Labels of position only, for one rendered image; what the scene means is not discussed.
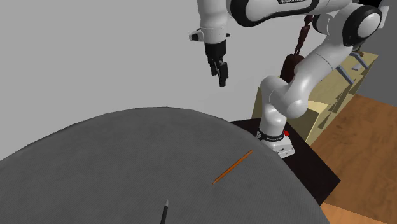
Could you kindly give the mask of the orange pencil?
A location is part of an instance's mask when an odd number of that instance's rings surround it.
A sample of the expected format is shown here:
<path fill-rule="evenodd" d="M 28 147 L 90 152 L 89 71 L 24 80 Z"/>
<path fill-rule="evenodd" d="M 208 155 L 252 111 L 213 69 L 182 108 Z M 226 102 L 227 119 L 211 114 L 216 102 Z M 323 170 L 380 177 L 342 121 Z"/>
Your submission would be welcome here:
<path fill-rule="evenodd" d="M 240 159 L 238 159 L 236 162 L 234 162 L 229 168 L 227 168 L 224 172 L 222 172 L 213 182 L 212 185 L 215 183 L 219 182 L 221 179 L 223 179 L 228 173 L 230 173 L 233 169 L 235 169 L 242 161 L 247 159 L 249 155 L 253 153 L 253 150 L 249 150 L 244 156 L 242 156 Z"/>

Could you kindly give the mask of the dark brown figure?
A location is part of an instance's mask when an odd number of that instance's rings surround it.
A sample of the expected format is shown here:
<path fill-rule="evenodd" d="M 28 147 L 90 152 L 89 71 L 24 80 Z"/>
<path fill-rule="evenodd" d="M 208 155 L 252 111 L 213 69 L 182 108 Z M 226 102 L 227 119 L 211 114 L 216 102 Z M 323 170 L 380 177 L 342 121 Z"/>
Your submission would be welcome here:
<path fill-rule="evenodd" d="M 295 76 L 294 69 L 296 65 L 298 65 L 304 59 L 304 56 L 300 55 L 300 50 L 302 49 L 302 46 L 309 33 L 309 30 L 311 28 L 310 23 L 312 22 L 312 20 L 312 15 L 307 15 L 304 18 L 305 25 L 300 30 L 300 35 L 298 37 L 298 43 L 295 47 L 295 51 L 294 53 L 287 55 L 283 63 L 280 78 L 287 83 L 290 83 L 293 80 Z"/>

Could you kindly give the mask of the black pencil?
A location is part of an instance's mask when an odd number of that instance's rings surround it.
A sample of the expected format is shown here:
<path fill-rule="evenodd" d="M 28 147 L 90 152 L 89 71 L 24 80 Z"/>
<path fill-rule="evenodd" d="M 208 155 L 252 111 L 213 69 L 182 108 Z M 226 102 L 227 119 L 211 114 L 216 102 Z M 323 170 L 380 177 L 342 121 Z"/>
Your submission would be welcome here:
<path fill-rule="evenodd" d="M 169 200 L 166 200 L 165 205 L 164 205 L 163 210 L 162 210 L 162 216 L 161 216 L 160 224 L 165 224 L 166 219 L 167 219 L 168 208 L 169 208 Z"/>

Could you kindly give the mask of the black robot stand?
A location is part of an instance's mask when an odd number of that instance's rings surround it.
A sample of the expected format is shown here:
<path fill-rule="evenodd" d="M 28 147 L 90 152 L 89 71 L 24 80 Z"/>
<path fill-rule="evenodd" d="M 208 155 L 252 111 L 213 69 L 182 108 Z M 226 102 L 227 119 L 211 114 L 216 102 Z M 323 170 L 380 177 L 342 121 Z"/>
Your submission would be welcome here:
<path fill-rule="evenodd" d="M 156 188 L 150 200 L 169 199 L 176 208 L 203 206 L 222 213 L 248 211 L 256 220 L 276 219 L 280 211 L 306 220 L 314 214 L 324 221 L 319 207 L 339 184 L 338 176 L 290 126 L 285 130 L 294 154 L 281 158 L 256 137 L 259 119 L 235 125 L 207 117 L 178 125 L 177 131 L 157 130 L 155 139 L 169 137 L 155 166 Z M 253 153 L 219 182 L 212 182 L 249 150 Z"/>

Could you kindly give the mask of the pale yellow wooden cabinet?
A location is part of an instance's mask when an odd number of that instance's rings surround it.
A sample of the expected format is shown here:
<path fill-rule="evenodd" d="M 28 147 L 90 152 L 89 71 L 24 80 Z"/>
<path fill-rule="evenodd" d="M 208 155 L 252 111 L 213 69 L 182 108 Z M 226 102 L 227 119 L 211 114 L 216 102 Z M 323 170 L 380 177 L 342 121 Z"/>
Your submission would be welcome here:
<path fill-rule="evenodd" d="M 342 67 L 353 80 L 352 84 L 338 71 L 332 71 L 313 89 L 305 114 L 288 120 L 307 144 L 311 145 L 352 99 L 377 58 L 378 55 L 365 52 L 363 61 L 368 67 L 364 68 L 355 57 L 349 56 Z"/>

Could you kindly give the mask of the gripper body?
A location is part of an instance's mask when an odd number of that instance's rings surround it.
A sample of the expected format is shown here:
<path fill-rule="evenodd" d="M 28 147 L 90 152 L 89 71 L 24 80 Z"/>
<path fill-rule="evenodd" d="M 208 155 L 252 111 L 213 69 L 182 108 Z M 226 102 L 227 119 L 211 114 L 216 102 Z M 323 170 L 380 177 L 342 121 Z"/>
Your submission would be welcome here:
<path fill-rule="evenodd" d="M 204 43 L 204 47 L 209 64 L 223 61 L 226 55 L 226 40 L 216 44 Z"/>

